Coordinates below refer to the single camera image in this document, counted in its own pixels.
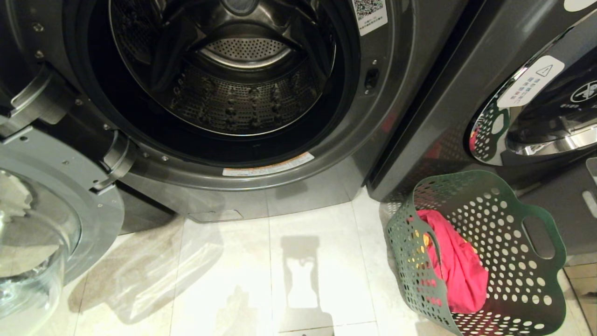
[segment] green laundry basket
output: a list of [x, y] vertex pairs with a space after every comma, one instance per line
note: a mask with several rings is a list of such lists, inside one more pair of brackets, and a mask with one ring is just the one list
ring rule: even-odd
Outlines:
[[[487, 300], [475, 314], [451, 313], [445, 283], [430, 264], [423, 234], [438, 251], [431, 227], [417, 210], [441, 212], [478, 251], [489, 272]], [[533, 249], [522, 222], [541, 219], [555, 247], [544, 259]], [[547, 335], [564, 321], [566, 305], [557, 273], [566, 250], [545, 209], [522, 204], [498, 176], [483, 170], [440, 175], [419, 182], [387, 226], [408, 306], [457, 335]]]

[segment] red cloth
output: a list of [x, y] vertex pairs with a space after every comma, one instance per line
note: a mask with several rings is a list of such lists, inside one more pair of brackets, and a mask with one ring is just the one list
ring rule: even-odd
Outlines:
[[481, 265], [473, 246], [464, 240], [441, 213], [436, 210], [419, 210], [419, 217], [435, 233], [441, 250], [441, 265], [433, 245], [427, 249], [438, 278], [448, 288], [448, 306], [453, 313], [476, 313], [485, 304], [489, 273]]

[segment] dryer door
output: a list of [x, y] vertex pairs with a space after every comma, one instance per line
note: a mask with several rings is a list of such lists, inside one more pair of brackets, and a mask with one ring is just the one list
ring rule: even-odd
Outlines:
[[62, 286], [108, 250], [124, 220], [113, 176], [36, 128], [66, 113], [56, 102], [68, 95], [53, 78], [42, 71], [0, 115], [0, 330], [7, 335], [35, 332]]
[[597, 13], [521, 67], [478, 115], [469, 149], [499, 166], [597, 143]]

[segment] qr code sticker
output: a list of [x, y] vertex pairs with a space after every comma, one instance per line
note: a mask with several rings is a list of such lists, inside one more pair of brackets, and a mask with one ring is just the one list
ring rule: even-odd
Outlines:
[[356, 19], [361, 21], [365, 16], [371, 15], [384, 8], [384, 0], [359, 0], [355, 1]]
[[352, 0], [361, 36], [387, 23], [386, 0]]

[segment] sticker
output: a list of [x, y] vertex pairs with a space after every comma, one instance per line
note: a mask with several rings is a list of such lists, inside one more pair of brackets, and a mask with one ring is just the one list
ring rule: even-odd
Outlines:
[[361, 36], [387, 23], [386, 0], [352, 0]]
[[597, 81], [592, 81], [579, 87], [572, 96], [570, 101], [572, 103], [580, 103], [597, 96]]
[[497, 101], [499, 108], [524, 106], [564, 70], [564, 63], [552, 56], [543, 56], [518, 77]]
[[564, 9], [569, 12], [578, 12], [596, 2], [597, 0], [564, 0]]
[[271, 166], [263, 166], [263, 167], [255, 167], [255, 168], [224, 168], [222, 172], [223, 176], [261, 176], [261, 175], [268, 175], [273, 173], [283, 172], [284, 170], [292, 169], [295, 167], [300, 166], [301, 164], [305, 164], [315, 157], [309, 153], [305, 152], [301, 155], [292, 158], [288, 161], [272, 164]]

